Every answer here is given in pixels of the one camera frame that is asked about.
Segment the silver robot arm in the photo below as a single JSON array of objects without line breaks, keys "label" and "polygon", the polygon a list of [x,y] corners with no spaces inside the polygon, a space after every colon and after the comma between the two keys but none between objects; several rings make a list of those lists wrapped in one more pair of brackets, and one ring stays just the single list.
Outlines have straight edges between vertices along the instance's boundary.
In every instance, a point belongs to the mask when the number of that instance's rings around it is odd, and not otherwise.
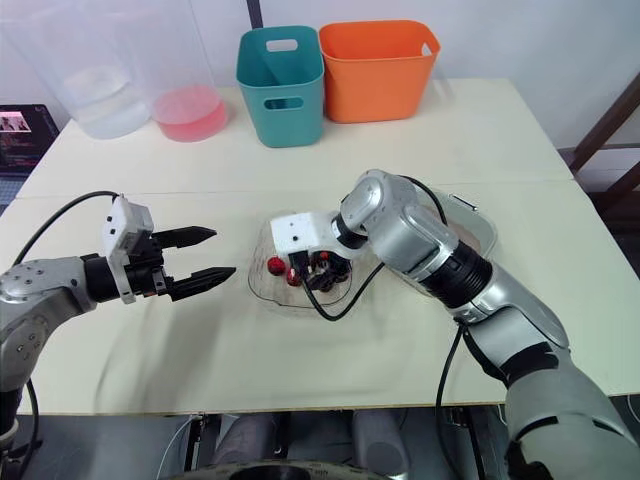
[{"label": "silver robot arm", "polygon": [[[370,170],[332,218],[338,252],[353,258],[369,245],[464,325],[474,358],[507,388],[512,477],[638,478],[638,446],[606,395],[571,361],[556,315],[436,219],[409,180]],[[282,245],[275,231],[274,239]]]},{"label": "silver robot arm", "polygon": [[188,247],[215,234],[203,227],[153,233],[149,210],[120,196],[104,224],[104,257],[32,260],[0,275],[0,451],[11,446],[22,387],[53,331],[100,302],[165,294],[175,301],[219,285],[235,268],[213,267],[174,280],[165,274],[162,256],[164,248]]}]

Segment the clear plastic tray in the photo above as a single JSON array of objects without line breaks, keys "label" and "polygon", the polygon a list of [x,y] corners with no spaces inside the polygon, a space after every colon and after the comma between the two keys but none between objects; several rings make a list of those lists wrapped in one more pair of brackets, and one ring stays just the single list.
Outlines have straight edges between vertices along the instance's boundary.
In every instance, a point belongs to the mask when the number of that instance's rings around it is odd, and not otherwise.
[{"label": "clear plastic tray", "polygon": [[[447,216],[449,227],[451,227],[458,237],[467,245],[474,248],[483,257],[488,257],[497,240],[497,233],[493,223],[482,215],[478,209],[466,202],[464,199],[454,194],[446,194],[434,190],[442,208]],[[419,191],[418,198],[434,215],[438,215],[431,199]],[[297,212],[280,211],[274,212],[272,218],[291,215]],[[302,287],[292,287],[287,284],[285,275],[274,276],[267,270],[267,260],[274,256],[275,247],[271,236],[270,220],[264,222],[258,234],[256,248],[253,253],[251,265],[249,267],[248,284],[251,291],[258,298],[273,302],[282,307],[313,308],[309,303]],[[380,260],[370,249],[357,259],[351,262],[351,276],[343,282],[336,284],[327,293],[314,292],[321,305],[346,304],[355,295],[362,285],[362,282],[369,276]],[[414,287],[421,294],[429,294],[416,282],[407,278],[400,272],[394,271],[398,276]]]}]

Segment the red berry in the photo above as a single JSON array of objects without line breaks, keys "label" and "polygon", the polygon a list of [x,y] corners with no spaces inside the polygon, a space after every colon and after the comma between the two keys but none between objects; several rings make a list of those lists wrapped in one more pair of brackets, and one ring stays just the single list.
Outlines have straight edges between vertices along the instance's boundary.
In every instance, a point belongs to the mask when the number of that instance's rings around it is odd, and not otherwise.
[{"label": "red berry", "polygon": [[302,277],[296,272],[295,268],[290,268],[287,272],[287,283],[292,287],[302,285]]},{"label": "red berry", "polygon": [[271,257],[267,260],[267,270],[271,275],[282,275],[284,271],[287,269],[284,261],[279,257]]}]

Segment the teal basket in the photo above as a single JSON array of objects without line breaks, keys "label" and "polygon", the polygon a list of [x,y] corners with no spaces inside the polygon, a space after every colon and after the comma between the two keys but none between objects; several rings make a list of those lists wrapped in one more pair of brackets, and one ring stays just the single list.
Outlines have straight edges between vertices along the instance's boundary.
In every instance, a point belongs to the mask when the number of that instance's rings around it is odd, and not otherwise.
[{"label": "teal basket", "polygon": [[322,136],[323,77],[313,28],[258,28],[242,36],[236,78],[266,146],[310,145]]}]

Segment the orange basket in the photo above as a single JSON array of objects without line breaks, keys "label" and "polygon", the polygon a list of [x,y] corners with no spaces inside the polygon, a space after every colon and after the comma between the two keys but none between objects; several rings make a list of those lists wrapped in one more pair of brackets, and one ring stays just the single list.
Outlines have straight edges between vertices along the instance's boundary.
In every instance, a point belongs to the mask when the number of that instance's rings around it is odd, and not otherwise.
[{"label": "orange basket", "polygon": [[320,29],[320,46],[327,116],[339,123],[412,116],[440,51],[412,20],[331,23]]}]

